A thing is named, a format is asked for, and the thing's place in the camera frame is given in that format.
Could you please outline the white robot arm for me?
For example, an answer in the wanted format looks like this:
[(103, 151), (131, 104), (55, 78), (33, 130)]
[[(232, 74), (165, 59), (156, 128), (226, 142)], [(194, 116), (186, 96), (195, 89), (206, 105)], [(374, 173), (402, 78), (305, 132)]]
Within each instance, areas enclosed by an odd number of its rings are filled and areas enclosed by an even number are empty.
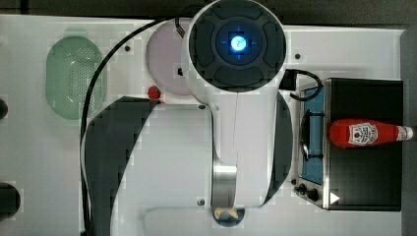
[[(215, 0), (192, 19), (183, 36), (187, 87), (210, 112), (209, 208), (215, 221), (236, 222), (261, 207), (276, 180), (278, 88), (286, 71), (287, 40), (279, 19), (254, 0)], [(201, 188), (160, 200), (144, 187), (122, 189), (128, 163), (155, 100), (123, 96), (82, 122), (90, 217), (87, 236), (145, 236), (143, 220), (160, 207), (188, 207)]]

